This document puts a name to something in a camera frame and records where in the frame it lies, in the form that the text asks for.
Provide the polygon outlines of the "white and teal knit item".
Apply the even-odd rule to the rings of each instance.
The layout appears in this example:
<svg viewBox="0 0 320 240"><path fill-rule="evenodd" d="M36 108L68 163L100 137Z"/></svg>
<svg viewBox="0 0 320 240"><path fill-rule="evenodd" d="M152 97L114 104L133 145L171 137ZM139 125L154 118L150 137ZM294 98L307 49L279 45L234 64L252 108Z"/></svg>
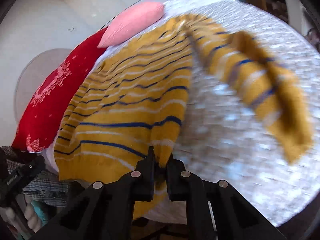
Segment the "white and teal knit item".
<svg viewBox="0 0 320 240"><path fill-rule="evenodd" d="M17 210L13 207L5 207L4 213L10 224L22 236L22 239L30 239L43 227L42 219L36 213L32 199L20 194L16 197Z"/></svg>

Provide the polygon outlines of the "grey checked garment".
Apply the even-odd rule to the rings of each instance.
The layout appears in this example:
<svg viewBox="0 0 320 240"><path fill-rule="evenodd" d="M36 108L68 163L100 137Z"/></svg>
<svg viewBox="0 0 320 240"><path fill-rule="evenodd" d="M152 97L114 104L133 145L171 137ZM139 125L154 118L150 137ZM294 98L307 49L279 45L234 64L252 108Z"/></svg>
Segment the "grey checked garment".
<svg viewBox="0 0 320 240"><path fill-rule="evenodd" d="M35 154L22 152L10 146L1 147L1 171L11 173L35 158ZM54 207L66 207L68 204L68 191L70 183L60 182L58 176L47 170L41 171L22 193L31 199Z"/></svg>

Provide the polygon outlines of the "round white side table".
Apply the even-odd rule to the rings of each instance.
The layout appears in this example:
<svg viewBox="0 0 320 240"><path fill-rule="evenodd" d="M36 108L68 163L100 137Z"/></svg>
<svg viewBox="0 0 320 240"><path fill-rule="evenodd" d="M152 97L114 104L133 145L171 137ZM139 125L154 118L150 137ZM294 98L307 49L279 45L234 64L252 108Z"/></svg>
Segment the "round white side table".
<svg viewBox="0 0 320 240"><path fill-rule="evenodd" d="M14 114L17 123L20 122L35 91L71 51L68 48L50 49L34 57L25 66L17 80L14 94Z"/></svg>

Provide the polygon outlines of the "yellow striped knit sweater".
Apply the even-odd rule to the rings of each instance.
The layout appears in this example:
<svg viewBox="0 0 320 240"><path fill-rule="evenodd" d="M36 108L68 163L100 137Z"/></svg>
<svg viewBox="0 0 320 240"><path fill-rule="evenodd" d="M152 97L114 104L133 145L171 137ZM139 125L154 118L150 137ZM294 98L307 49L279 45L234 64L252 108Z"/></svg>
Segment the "yellow striped knit sweater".
<svg viewBox="0 0 320 240"><path fill-rule="evenodd" d="M245 31L185 14L104 59L71 99L54 146L61 181L110 183L153 147L204 179L252 181L283 150L296 162L312 128L294 73Z"/></svg>

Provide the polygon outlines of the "textured white bed cover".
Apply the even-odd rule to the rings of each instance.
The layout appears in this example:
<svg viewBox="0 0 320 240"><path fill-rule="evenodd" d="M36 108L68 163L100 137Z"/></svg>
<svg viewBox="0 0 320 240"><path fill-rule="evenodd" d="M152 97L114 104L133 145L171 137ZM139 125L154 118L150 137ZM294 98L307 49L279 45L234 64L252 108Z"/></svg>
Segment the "textured white bed cover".
<svg viewBox="0 0 320 240"><path fill-rule="evenodd" d="M172 0L99 57L52 150L61 180L118 180L155 150L229 181L272 224L319 191L319 53L233 0Z"/></svg>

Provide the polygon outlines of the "red patterned pillow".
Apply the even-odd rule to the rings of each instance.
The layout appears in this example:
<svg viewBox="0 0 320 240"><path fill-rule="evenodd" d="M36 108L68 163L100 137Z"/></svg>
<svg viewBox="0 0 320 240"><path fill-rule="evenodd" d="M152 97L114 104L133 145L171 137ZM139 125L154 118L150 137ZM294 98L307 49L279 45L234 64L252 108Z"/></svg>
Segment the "red patterned pillow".
<svg viewBox="0 0 320 240"><path fill-rule="evenodd" d="M69 102L105 51L97 47L105 31L79 44L36 90L18 124L13 148L41 152L54 141Z"/></svg>

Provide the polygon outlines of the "pink pillow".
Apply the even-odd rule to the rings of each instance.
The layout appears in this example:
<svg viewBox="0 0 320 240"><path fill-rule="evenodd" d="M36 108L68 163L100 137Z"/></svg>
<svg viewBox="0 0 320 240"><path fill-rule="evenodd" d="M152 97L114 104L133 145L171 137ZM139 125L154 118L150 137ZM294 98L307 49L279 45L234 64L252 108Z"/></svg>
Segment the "pink pillow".
<svg viewBox="0 0 320 240"><path fill-rule="evenodd" d="M161 2L142 2L117 15L104 32L98 48L119 45L153 25L164 15Z"/></svg>

